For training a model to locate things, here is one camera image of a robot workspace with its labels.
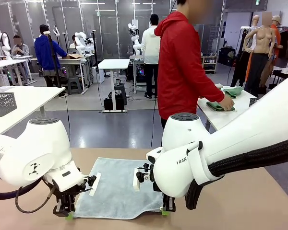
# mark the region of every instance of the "brown table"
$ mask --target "brown table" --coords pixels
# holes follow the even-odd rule
[[[72,149],[73,158],[89,173],[98,156],[145,158],[144,149]],[[0,192],[15,187],[0,181]],[[19,199],[23,209],[39,206],[49,190],[40,183]],[[176,201],[170,216],[146,213],[134,220],[84,219],[66,221],[52,214],[55,197],[38,212],[22,214],[14,200],[0,201],[0,230],[288,230],[288,196],[263,168],[226,175],[202,191],[196,210],[189,211],[184,199]]]

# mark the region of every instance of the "light blue cloth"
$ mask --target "light blue cloth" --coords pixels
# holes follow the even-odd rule
[[[96,192],[80,194],[73,217],[134,219],[144,212],[160,212],[162,193],[153,191],[152,182],[141,183],[139,192],[132,186],[134,169],[144,163],[149,162],[99,157],[90,172],[101,173]]]

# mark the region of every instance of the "stool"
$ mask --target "stool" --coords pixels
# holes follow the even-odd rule
[[[121,83],[117,85],[116,83],[114,84],[114,90],[119,90],[121,91],[121,95],[123,96],[124,100],[124,105],[127,105],[127,97],[126,97],[126,90],[125,90],[125,84]]]
[[[77,89],[72,89],[72,82],[75,82],[77,84]],[[79,78],[68,78],[68,94],[81,94],[82,93],[82,89],[81,89],[81,85],[80,85],[80,81]]]

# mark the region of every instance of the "blue jacket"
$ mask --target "blue jacket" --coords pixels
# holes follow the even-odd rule
[[[58,56],[66,57],[66,52],[58,45],[58,43],[52,41],[53,50],[56,55],[57,67],[61,68]],[[54,69],[53,60],[51,56],[51,48],[46,35],[42,35],[35,40],[34,43],[35,53],[39,64],[46,70]]]

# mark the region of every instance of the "man in red jacket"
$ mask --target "man in red jacket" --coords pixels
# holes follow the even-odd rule
[[[225,110],[234,102],[206,76],[201,63],[197,24],[206,15],[209,0],[177,0],[177,12],[155,29],[161,37],[158,72],[158,108],[162,127],[176,113],[196,113],[200,96],[218,102]]]

